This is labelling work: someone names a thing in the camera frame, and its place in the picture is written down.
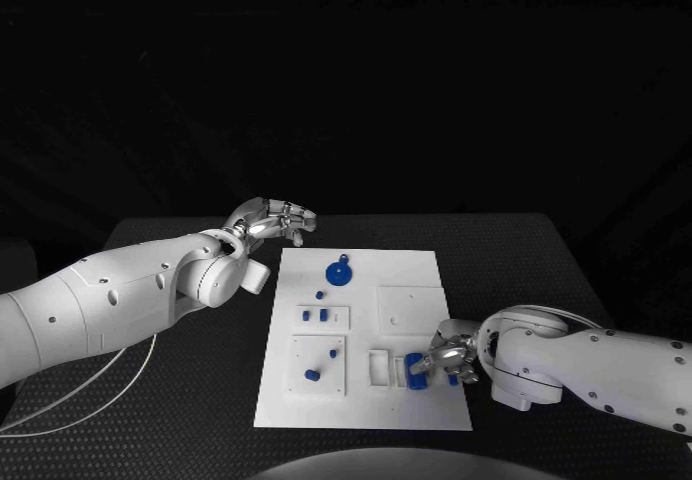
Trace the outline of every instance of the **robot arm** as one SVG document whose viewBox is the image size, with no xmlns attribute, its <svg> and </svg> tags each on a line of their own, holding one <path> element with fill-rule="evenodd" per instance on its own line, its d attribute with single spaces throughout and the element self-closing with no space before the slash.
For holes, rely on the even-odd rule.
<svg viewBox="0 0 692 480">
<path fill-rule="evenodd" d="M 0 295 L 0 388 L 138 343 L 187 313 L 220 306 L 239 287 L 259 293 L 269 271 L 250 251 L 270 237 L 301 244 L 298 229 L 314 228 L 312 212 L 256 198 L 221 229 L 96 253 Z"/>
<path fill-rule="evenodd" d="M 448 372 L 465 367 L 465 381 L 476 354 L 492 380 L 492 399 L 511 408 L 526 411 L 531 403 L 557 403 L 566 387 L 598 410 L 673 432 L 688 431 L 692 344 L 600 328 L 567 334 L 564 322 L 537 308 L 497 312 L 475 323 L 471 336 L 472 324 L 440 323 L 410 373 L 435 365 Z M 462 335 L 445 340 L 449 325 Z"/>
</svg>

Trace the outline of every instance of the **white cable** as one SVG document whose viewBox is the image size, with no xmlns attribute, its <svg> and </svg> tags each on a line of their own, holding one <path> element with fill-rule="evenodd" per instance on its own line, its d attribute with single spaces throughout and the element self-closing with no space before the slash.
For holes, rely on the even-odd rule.
<svg viewBox="0 0 692 480">
<path fill-rule="evenodd" d="M 125 394 L 125 392 L 129 390 L 129 387 L 132 386 L 133 382 L 136 381 L 136 379 L 139 378 L 139 375 L 141 375 L 141 372 L 143 371 L 143 368 L 146 366 L 146 363 L 148 363 L 148 359 L 151 358 L 151 353 L 154 351 L 154 345 L 155 345 L 155 334 L 154 336 L 151 337 L 151 346 L 148 347 L 148 353 L 146 353 L 146 358 L 143 358 L 143 362 L 141 363 L 141 367 L 139 367 L 139 370 L 136 371 L 132 379 L 129 380 L 129 383 L 125 385 L 125 388 L 122 388 L 122 390 L 119 391 L 119 393 L 110 398 L 110 400 L 107 401 L 107 403 L 100 407 L 97 408 L 93 412 L 90 412 L 84 417 L 81 417 L 79 420 L 76 420 L 76 422 L 71 422 L 68 425 L 64 425 L 63 427 L 58 427 L 58 428 L 54 428 L 53 430 L 45 430 L 44 432 L 35 432 L 35 433 L 17 433 L 17 434 L 9 434 L 9 435 L 0 435 L 0 438 L 24 438 L 24 437 L 37 437 L 38 435 L 47 435 L 48 433 L 54 433 L 54 432 L 58 432 L 60 430 L 64 430 L 66 428 L 70 428 L 73 427 L 74 425 L 77 425 L 79 423 L 84 422 L 90 417 L 93 417 L 93 415 L 97 415 L 110 405 L 112 403 L 118 400 L 118 398 Z M 120 352 L 118 353 L 118 355 L 115 356 L 115 358 L 110 360 L 110 362 L 107 363 L 107 365 L 103 367 L 106 368 L 110 363 L 113 362 L 113 360 L 118 358 L 119 354 L 123 352 L 125 349 L 120 350 Z M 32 418 L 37 414 L 40 413 L 40 410 L 38 412 L 34 412 L 28 417 L 25 417 L 24 419 L 21 419 L 18 421 L 18 423 L 22 423 L 25 420 L 28 420 L 28 418 Z M 9 425 L 7 427 L 2 427 L 2 430 L 0 431 L 4 431 L 7 428 L 11 428 L 12 426 L 15 425 Z"/>
<path fill-rule="evenodd" d="M 515 308 L 533 308 L 534 310 L 540 310 L 546 313 L 553 313 L 554 315 L 562 315 L 563 317 L 569 318 L 570 320 L 582 323 L 586 327 L 590 328 L 602 328 L 593 321 L 583 318 L 580 315 L 576 315 L 572 312 L 564 310 L 559 310 L 557 308 L 543 307 L 541 305 L 515 305 Z"/>
<path fill-rule="evenodd" d="M 110 358 L 110 361 L 106 363 L 105 367 L 92 375 L 92 377 L 60 398 L 57 399 L 47 407 L 43 407 L 40 410 L 32 412 L 30 415 L 27 415 L 24 418 L 18 419 L 15 422 L 2 425 L 0 428 L 0 432 L 4 432 L 9 428 L 15 427 L 17 425 L 21 425 L 24 422 L 27 422 L 31 418 L 37 417 L 41 413 L 45 413 L 51 408 L 54 408 L 67 398 L 70 398 L 76 393 L 86 388 L 86 386 L 93 382 L 93 380 L 105 373 L 107 368 L 110 368 L 110 365 L 115 363 L 115 360 L 119 358 L 122 353 L 125 353 L 126 348 L 123 348 L 118 354 Z"/>
</svg>

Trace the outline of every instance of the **black background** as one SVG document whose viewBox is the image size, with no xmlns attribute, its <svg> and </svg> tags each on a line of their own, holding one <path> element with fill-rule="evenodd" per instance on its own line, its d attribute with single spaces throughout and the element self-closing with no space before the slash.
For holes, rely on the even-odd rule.
<svg viewBox="0 0 692 480">
<path fill-rule="evenodd" d="M 541 212 L 619 328 L 692 340 L 688 10 L 58 3 L 0 9 L 0 225 L 41 276 L 122 218 L 253 196 Z"/>
</svg>

